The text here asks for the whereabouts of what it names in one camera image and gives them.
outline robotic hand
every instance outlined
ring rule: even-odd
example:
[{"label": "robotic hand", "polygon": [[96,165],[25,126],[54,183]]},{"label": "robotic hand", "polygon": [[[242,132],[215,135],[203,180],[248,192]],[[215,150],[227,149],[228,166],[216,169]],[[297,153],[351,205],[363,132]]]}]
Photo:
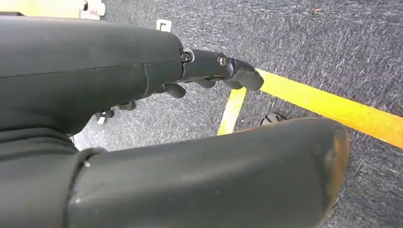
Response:
[{"label": "robotic hand", "polygon": [[79,132],[90,117],[153,93],[183,97],[178,82],[258,90],[249,64],[222,53],[184,50],[171,33],[78,19],[0,17],[1,130]]},{"label": "robotic hand", "polygon": [[[216,81],[222,80],[232,89],[246,87],[252,91],[259,90],[263,85],[263,78],[254,67],[222,53],[186,49],[181,59],[183,74],[179,82],[196,82],[203,88],[212,88]],[[168,83],[156,91],[163,92],[182,98],[186,91],[176,83]]]}]

